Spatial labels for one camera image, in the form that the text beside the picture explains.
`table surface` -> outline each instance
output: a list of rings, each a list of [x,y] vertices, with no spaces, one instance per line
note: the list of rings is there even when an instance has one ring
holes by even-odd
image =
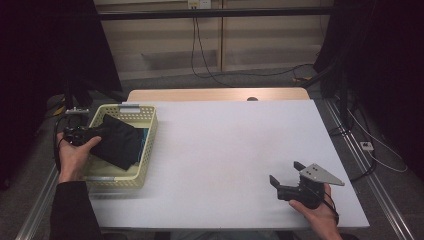
[[[304,89],[292,88],[131,92],[128,101],[156,106],[158,132],[143,188],[91,190],[100,226],[307,228],[303,216],[279,201],[269,184],[271,174],[284,185],[296,186],[299,175],[293,161],[317,163],[346,183],[332,187],[340,227],[369,226],[307,96]],[[246,102],[249,97],[259,101]]]

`yellow plastic basket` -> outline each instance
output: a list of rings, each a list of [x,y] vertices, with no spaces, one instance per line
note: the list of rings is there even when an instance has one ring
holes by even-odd
[[[89,156],[84,177],[89,186],[96,188],[141,188],[147,173],[158,120],[153,106],[107,104],[98,108],[90,127],[97,127],[108,114],[135,128],[149,128],[140,162],[128,170],[116,167],[94,155]]]

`sleeve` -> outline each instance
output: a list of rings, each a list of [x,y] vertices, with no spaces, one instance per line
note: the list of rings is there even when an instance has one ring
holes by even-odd
[[[85,182],[57,185],[50,215],[50,239],[103,239]]]

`person's left hand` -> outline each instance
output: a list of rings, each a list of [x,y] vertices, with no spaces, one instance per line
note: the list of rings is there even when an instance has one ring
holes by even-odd
[[[96,146],[101,137],[94,137],[84,145],[76,147],[63,139],[63,133],[57,134],[59,144],[60,157],[60,175],[59,183],[69,181],[80,181],[82,177],[82,169],[88,160],[90,149]]]

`human hand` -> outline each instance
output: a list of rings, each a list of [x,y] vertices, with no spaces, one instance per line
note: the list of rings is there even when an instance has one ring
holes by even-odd
[[[63,133],[57,134],[57,141],[61,164],[59,183],[81,180],[81,172],[88,160],[90,149],[101,141],[101,137],[94,137],[79,147],[64,140]]]
[[[328,194],[325,194],[324,199],[331,204],[332,200],[330,185],[325,183],[324,189]],[[319,207],[316,209],[309,209],[296,200],[290,200],[289,205],[305,216],[309,224],[311,224],[312,230],[318,235],[320,239],[342,239],[339,230],[337,229],[337,222],[334,212],[324,203],[321,203],[321,205],[319,205]]]

